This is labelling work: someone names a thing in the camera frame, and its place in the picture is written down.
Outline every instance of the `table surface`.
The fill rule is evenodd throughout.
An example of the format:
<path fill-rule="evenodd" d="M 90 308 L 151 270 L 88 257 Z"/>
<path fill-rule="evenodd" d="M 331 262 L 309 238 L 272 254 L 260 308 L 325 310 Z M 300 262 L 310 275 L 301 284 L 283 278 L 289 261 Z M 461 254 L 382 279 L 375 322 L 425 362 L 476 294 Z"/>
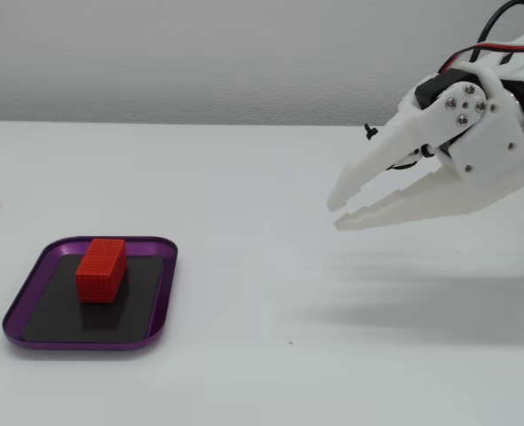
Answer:
<path fill-rule="evenodd" d="M 524 189 L 340 233 L 325 201 L 365 143 L 361 128 L 0 122 L 0 424 L 524 424 Z M 160 341 L 5 340 L 40 252 L 74 235 L 179 246 Z"/>

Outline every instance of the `tray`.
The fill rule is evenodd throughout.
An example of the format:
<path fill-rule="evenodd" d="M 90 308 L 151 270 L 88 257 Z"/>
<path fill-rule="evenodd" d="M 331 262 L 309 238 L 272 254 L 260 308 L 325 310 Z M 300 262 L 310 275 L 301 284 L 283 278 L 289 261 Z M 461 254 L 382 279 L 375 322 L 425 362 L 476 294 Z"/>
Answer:
<path fill-rule="evenodd" d="M 138 261 L 139 259 L 148 257 L 160 257 L 161 261 L 163 261 L 161 271 L 158 272 L 159 282 L 153 289 L 155 293 L 146 299 L 147 301 L 145 303 L 150 305 L 147 307 L 147 311 L 143 310 L 142 312 L 143 315 L 146 315 L 143 320 L 146 322 L 144 326 L 147 326 L 147 330 L 144 329 L 144 333 L 141 334 L 141 337 L 137 340 L 132 338 L 129 342 L 116 342 L 114 341 L 115 338 L 113 335 L 110 335 L 109 333 L 107 334 L 107 327 L 110 329 L 113 329 L 114 327 L 110 327 L 110 324 L 99 325 L 98 322 L 100 316 L 98 315 L 98 312 L 94 311 L 94 309 L 107 309 L 106 306 L 94 307 L 78 304 L 78 306 L 76 306 L 77 310 L 92 310 L 91 312 L 83 312 L 83 315 L 85 313 L 88 314 L 88 316 L 83 317 L 83 327 L 90 327 L 93 330 L 95 326 L 103 326 L 99 328 L 99 334 L 96 334 L 97 337 L 95 337 L 94 333 L 91 331 L 90 339 L 87 338 L 83 341 L 83 338 L 79 338 L 78 340 L 71 341 L 71 336 L 69 335 L 63 336 L 63 341 L 60 342 L 58 341 L 59 328 L 56 327 L 57 331 L 55 333 L 57 333 L 57 338 L 48 339 L 50 341 L 32 341 L 23 338 L 24 331 L 27 331 L 29 321 L 36 320 L 38 322 L 38 318 L 35 318 L 33 315 L 34 313 L 38 315 L 39 312 L 36 312 L 36 309 L 41 309 L 43 307 L 40 305 L 40 302 L 46 302 L 44 297 L 46 298 L 49 296 L 49 290 L 53 290 L 51 297 L 55 297 L 54 283 L 52 283 L 52 280 L 55 279 L 53 275 L 56 275 L 55 272 L 60 268 L 61 261 L 64 262 L 67 260 L 67 262 L 64 263 L 70 264 L 71 257 L 74 257 L 75 255 L 84 255 L 94 238 L 119 238 L 125 240 L 129 262 L 130 258 L 135 259 L 134 261 Z M 5 336 L 11 343 L 29 349 L 126 351 L 146 346 L 157 339 L 163 331 L 177 254 L 178 249 L 174 243 L 159 237 L 74 237 L 55 241 L 43 250 L 41 256 L 33 267 L 33 270 L 21 287 L 20 292 L 15 297 L 12 306 L 5 314 L 2 323 Z M 138 291 L 137 282 L 131 282 L 130 285 L 129 294 L 131 296 L 126 297 L 133 298 L 135 294 L 134 291 Z M 102 318 L 102 321 L 109 322 L 111 318 L 113 320 L 120 319 L 122 317 L 122 307 L 118 308 L 118 306 L 116 306 L 115 312 L 112 312 L 112 316 L 105 315 L 105 317 L 107 318 Z M 98 339 L 98 335 L 103 336 L 101 339 L 102 341 L 95 341 L 95 339 Z"/>

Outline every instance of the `red block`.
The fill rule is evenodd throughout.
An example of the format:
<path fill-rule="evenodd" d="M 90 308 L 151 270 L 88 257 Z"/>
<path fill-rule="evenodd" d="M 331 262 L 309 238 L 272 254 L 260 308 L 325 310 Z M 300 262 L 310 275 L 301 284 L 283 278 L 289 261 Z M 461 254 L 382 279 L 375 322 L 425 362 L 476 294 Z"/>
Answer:
<path fill-rule="evenodd" d="M 124 240 L 92 240 L 76 270 L 81 304 L 111 304 L 128 267 Z"/>

